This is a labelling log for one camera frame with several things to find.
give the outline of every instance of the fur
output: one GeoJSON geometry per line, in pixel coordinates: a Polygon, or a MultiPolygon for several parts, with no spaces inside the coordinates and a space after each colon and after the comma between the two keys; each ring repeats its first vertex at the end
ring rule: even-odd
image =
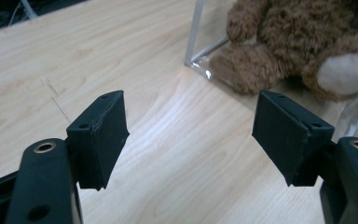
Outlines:
{"type": "Polygon", "coordinates": [[[239,93],[256,93],[285,77],[302,76],[317,96],[346,99],[358,90],[324,90],[321,86],[328,84],[320,86],[317,76],[329,57],[358,53],[357,34],[358,1],[238,0],[227,15],[227,36],[234,44],[212,57],[210,66],[214,76],[239,93]],[[235,44],[254,35],[254,46],[235,44]]]}

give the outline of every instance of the wooden table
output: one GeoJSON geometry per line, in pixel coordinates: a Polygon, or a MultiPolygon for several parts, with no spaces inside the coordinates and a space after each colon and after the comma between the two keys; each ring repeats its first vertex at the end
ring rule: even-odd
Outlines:
{"type": "MultiPolygon", "coordinates": [[[[184,66],[194,3],[94,0],[0,30],[0,176],[123,90],[131,136],[108,188],[80,191],[85,223],[323,223],[321,181],[287,188],[251,136],[256,96],[184,66]]],[[[337,121],[341,105],[274,90],[337,121]]]]}

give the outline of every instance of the teddy bear leg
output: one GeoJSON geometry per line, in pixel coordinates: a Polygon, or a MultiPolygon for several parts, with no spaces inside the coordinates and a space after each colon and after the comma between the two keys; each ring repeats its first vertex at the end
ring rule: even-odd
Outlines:
{"type": "Polygon", "coordinates": [[[319,98],[337,101],[358,96],[358,35],[339,39],[304,68],[302,77],[319,98]]]}
{"type": "Polygon", "coordinates": [[[268,0],[238,0],[227,14],[227,36],[244,42],[255,36],[268,6],[268,0]]]}
{"type": "Polygon", "coordinates": [[[241,94],[269,89],[286,77],[282,62],[264,44],[223,48],[212,57],[210,67],[214,77],[241,94]]]}

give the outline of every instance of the brown teddy bear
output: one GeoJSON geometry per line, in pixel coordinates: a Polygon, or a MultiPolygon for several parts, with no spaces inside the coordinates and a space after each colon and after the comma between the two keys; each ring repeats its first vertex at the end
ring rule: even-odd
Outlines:
{"type": "Polygon", "coordinates": [[[358,0],[238,0],[227,35],[210,67],[238,93],[301,76],[320,98],[358,96],[358,0]]]}

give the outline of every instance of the wooden surface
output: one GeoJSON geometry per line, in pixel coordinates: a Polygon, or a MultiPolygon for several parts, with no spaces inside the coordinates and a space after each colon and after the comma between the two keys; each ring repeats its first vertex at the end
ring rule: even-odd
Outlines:
{"type": "MultiPolygon", "coordinates": [[[[321,182],[287,188],[251,136],[256,96],[184,66],[194,4],[94,0],[0,30],[0,176],[123,90],[131,136],[108,188],[80,191],[85,223],[323,223],[321,182]]],[[[274,90],[337,121],[340,105],[274,90]]]]}

